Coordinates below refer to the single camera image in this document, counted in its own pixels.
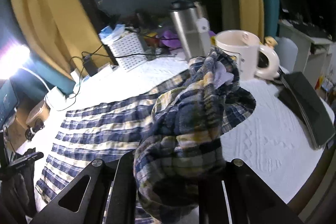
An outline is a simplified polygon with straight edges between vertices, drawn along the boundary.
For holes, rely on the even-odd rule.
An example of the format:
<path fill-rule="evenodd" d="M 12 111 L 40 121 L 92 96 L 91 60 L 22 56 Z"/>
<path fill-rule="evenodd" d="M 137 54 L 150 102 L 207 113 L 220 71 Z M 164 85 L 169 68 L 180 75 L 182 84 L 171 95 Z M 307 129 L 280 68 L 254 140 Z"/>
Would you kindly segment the yellow curtain left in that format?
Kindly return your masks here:
<path fill-rule="evenodd" d="M 102 67 L 111 60 L 80 0 L 11 0 L 30 48 L 67 78 L 83 68 L 82 53 L 97 51 L 92 61 Z"/>

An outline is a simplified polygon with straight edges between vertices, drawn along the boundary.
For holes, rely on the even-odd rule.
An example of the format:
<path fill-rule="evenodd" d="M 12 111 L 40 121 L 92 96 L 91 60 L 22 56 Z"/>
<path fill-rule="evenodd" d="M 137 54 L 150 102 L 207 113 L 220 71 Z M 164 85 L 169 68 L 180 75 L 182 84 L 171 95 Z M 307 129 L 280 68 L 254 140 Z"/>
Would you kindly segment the white perforated plastic basket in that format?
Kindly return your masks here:
<path fill-rule="evenodd" d="M 112 35 L 102 39 L 102 43 L 109 47 L 119 67 L 128 72 L 147 62 L 141 40 L 135 33 L 127 34 L 121 38 Z"/>

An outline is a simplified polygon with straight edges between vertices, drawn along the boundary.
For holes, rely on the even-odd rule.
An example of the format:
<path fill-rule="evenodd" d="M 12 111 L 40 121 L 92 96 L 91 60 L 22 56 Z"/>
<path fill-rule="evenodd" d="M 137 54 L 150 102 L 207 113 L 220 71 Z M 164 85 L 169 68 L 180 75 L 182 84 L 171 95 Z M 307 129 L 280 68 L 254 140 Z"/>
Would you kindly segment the white desk lamp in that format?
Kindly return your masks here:
<path fill-rule="evenodd" d="M 75 85 L 73 80 L 30 52 L 28 46 L 19 43 L 1 47 L 1 80 L 12 80 L 18 95 L 34 102 L 43 100 L 54 87 L 68 96 Z"/>

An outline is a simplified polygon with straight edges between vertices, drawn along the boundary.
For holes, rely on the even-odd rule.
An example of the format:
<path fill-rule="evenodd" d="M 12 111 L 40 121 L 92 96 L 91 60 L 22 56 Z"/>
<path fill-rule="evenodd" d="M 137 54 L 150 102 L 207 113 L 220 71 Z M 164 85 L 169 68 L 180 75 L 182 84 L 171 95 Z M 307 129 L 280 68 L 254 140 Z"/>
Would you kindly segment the tan lidded food container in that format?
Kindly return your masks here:
<path fill-rule="evenodd" d="M 33 127 L 35 122 L 40 119 L 45 122 L 50 115 L 50 108 L 44 100 L 39 102 L 29 113 L 26 119 L 26 125 Z"/>

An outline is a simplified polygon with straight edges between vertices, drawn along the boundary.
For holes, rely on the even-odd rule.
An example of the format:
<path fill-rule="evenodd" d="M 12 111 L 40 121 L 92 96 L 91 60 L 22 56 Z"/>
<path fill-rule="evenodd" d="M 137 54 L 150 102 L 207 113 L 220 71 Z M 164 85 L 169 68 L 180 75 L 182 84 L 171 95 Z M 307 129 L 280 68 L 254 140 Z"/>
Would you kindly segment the white bear cartoon mug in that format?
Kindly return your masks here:
<path fill-rule="evenodd" d="M 280 75 L 277 53 L 273 48 L 261 44 L 253 33 L 242 30 L 223 31 L 215 36 L 215 45 L 234 59 L 242 81 L 254 77 L 272 81 Z M 264 68 L 259 67 L 260 53 L 268 60 L 268 65 Z"/>

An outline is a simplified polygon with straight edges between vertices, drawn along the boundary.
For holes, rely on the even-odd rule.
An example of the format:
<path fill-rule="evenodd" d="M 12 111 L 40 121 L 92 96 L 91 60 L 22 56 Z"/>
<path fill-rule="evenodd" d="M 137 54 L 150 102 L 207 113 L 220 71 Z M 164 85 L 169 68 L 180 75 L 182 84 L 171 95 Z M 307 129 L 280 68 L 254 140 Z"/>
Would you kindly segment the purple cloth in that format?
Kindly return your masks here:
<path fill-rule="evenodd" d="M 215 36 L 212 30 L 199 32 L 197 30 L 175 33 L 171 30 L 163 32 L 160 40 L 171 48 L 182 47 L 185 51 L 208 52 L 212 47 L 211 39 Z"/>

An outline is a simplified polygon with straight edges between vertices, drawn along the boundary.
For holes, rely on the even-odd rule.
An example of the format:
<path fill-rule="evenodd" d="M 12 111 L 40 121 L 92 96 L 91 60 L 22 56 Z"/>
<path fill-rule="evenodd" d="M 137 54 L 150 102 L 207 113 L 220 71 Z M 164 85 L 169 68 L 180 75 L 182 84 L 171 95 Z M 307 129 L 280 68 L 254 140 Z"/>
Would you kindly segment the black power adapter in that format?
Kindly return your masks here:
<path fill-rule="evenodd" d="M 93 62 L 91 55 L 86 55 L 83 57 L 83 67 L 90 77 L 98 73 L 98 67 Z"/>

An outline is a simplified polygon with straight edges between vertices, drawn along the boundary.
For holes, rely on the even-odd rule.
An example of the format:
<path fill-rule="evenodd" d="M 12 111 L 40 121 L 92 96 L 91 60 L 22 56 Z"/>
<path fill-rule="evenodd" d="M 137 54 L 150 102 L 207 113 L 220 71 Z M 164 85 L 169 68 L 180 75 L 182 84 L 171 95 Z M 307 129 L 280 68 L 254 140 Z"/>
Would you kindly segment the grey computer desk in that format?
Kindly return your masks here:
<path fill-rule="evenodd" d="M 335 42 L 308 36 L 283 20 L 278 22 L 278 30 L 281 38 L 290 39 L 298 48 L 293 71 L 302 72 L 315 87 L 319 77 L 327 74 Z"/>

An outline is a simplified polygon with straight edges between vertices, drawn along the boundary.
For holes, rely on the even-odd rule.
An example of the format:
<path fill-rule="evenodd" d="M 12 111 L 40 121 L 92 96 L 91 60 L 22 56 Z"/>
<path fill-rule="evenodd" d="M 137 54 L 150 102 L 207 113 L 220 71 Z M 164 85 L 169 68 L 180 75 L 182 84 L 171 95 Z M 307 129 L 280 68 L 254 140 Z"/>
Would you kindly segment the blue yellow plaid pants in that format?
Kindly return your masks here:
<path fill-rule="evenodd" d="M 233 58 L 214 47 L 150 91 L 70 110 L 35 186 L 50 202 L 91 161 L 134 152 L 136 223 L 176 223 L 198 205 L 198 182 L 224 167 L 220 137 L 252 115 Z"/>

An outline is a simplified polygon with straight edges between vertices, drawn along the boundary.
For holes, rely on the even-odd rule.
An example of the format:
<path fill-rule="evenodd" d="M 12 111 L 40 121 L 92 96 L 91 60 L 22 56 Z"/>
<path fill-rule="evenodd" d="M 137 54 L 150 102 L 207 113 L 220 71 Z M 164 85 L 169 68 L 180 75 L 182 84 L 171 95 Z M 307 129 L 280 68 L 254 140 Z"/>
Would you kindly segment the stainless steel tumbler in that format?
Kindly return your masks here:
<path fill-rule="evenodd" d="M 199 2 L 175 1 L 170 15 L 187 60 L 205 57 L 211 48 L 210 24 Z"/>

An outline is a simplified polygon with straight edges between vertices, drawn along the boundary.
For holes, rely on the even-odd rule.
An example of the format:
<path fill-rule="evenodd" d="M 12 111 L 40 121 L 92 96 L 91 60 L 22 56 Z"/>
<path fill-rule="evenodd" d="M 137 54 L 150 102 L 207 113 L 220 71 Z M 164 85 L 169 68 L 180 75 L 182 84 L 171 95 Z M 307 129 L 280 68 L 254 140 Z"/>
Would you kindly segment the brown cardboard box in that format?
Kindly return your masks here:
<path fill-rule="evenodd" d="M 18 110 L 7 120 L 7 132 L 10 143 L 7 145 L 15 151 L 27 140 L 25 132 L 28 129 L 26 120 L 30 109 L 18 108 Z"/>

